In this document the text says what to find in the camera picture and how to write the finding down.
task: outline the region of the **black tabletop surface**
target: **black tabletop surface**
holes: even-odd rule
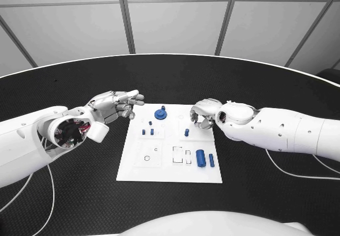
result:
[[[219,57],[130,55],[62,63],[0,79],[0,121],[50,106],[72,109],[112,90],[138,89],[146,103],[195,104],[203,98],[274,107],[340,119],[340,88],[284,68]],[[229,140],[213,127],[223,184],[115,181],[128,119],[52,164],[55,209],[40,232],[49,236],[117,234],[182,212],[235,211],[280,222],[300,222],[316,235],[340,235],[340,182],[284,174],[265,150]],[[311,155],[271,152],[298,175],[340,177]],[[340,163],[320,158],[340,170]],[[0,208],[26,179],[0,189]],[[43,226],[52,205],[48,168],[0,213],[0,232],[29,236]]]

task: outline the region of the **table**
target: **table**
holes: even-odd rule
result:
[[[203,98],[340,119],[340,88],[307,74],[254,61],[197,55],[125,55],[40,67],[0,79],[0,121],[50,106],[72,109],[110,90],[138,89],[147,103],[195,104]],[[272,165],[265,150],[229,140],[213,127],[223,184],[117,182],[128,119],[110,124],[101,144],[86,140],[52,164],[55,210],[40,235],[117,234],[170,214],[223,210],[300,222],[317,235],[340,234],[340,182],[301,179]],[[339,177],[311,155],[271,152],[295,174]],[[320,158],[334,169],[340,163]],[[26,179],[0,189],[0,206]],[[27,236],[52,205],[40,169],[0,213],[3,235]]]

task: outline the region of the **white cable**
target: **white cable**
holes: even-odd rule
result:
[[[269,155],[268,150],[265,150],[265,151],[267,151],[268,157],[269,157],[269,159],[271,159],[271,161],[272,161],[275,167],[277,167],[285,174],[288,174],[288,175],[291,175],[291,176],[294,176],[294,177],[300,177],[300,178],[316,178],[316,179],[333,179],[333,180],[340,180],[340,178],[334,178],[334,177],[298,176],[298,175],[294,175],[294,174],[285,172],[285,171],[278,167],[278,165],[275,164],[275,162],[274,162],[274,160],[272,160],[272,158],[271,158],[271,155]]]
[[[7,206],[9,206],[9,205],[12,204],[12,202],[16,200],[16,198],[17,198],[17,196],[20,195],[22,191],[25,190],[25,188],[26,188],[26,186],[27,186],[27,183],[29,183],[29,181],[30,181],[32,175],[33,175],[33,174],[30,174],[30,176],[29,176],[29,178],[27,178],[27,181],[26,181],[26,183],[25,183],[25,185],[23,185],[20,191],[17,192],[16,196],[12,198],[12,200],[9,201],[9,203],[4,205],[4,207],[3,207],[1,210],[0,210],[0,212],[7,208]]]
[[[320,161],[320,159],[316,157],[316,155],[313,155],[313,156],[314,156],[314,158],[317,159],[317,161],[323,164],[324,167],[327,167],[331,171],[334,171],[336,173],[340,174],[340,171],[336,171],[334,169],[331,169],[331,168]]]
[[[50,168],[49,168],[49,165],[48,165],[48,170],[49,170],[49,175],[50,175],[50,181],[52,181],[52,190],[53,190],[53,201],[52,201],[52,209],[50,209],[50,213],[49,213],[49,217],[48,217],[48,220],[46,220],[46,223],[45,225],[42,226],[42,228],[39,229],[39,231],[32,235],[32,236],[36,236],[40,231],[43,230],[48,222],[49,222],[49,219],[50,219],[50,216],[52,216],[52,212],[53,212],[53,208],[55,208],[55,183],[53,183],[53,176],[52,176],[52,171],[50,171]]]

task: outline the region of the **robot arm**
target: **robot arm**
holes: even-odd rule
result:
[[[49,107],[0,122],[0,188],[76,148],[86,137],[102,142],[107,124],[120,116],[134,119],[131,105],[144,105],[138,91],[107,92],[84,107]]]
[[[244,103],[215,99],[196,103],[190,111],[196,126],[216,124],[226,137],[272,151],[298,152],[340,161],[340,120],[316,118],[285,109],[256,110]]]

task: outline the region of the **white pegboard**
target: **white pegboard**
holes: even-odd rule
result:
[[[157,120],[154,112],[163,105],[167,118]],[[135,119],[130,121],[117,181],[222,183],[213,130],[195,127],[190,109],[192,105],[174,104],[134,106]],[[205,167],[197,167],[199,149],[205,150]],[[210,153],[215,167],[210,167]]]

